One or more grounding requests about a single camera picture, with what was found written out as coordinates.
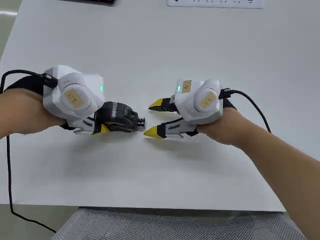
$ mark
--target forearm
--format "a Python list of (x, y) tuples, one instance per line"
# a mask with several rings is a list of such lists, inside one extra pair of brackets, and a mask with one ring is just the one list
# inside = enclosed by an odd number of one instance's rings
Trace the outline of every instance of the forearm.
[(14, 122), (14, 109), (8, 99), (0, 94), (0, 139), (12, 133)]
[(0, 138), (13, 133), (37, 133), (66, 122), (44, 108), (42, 96), (26, 89), (9, 89), (0, 94), (0, 110)]
[(253, 161), (295, 223), (320, 239), (320, 162), (252, 124), (238, 147)]

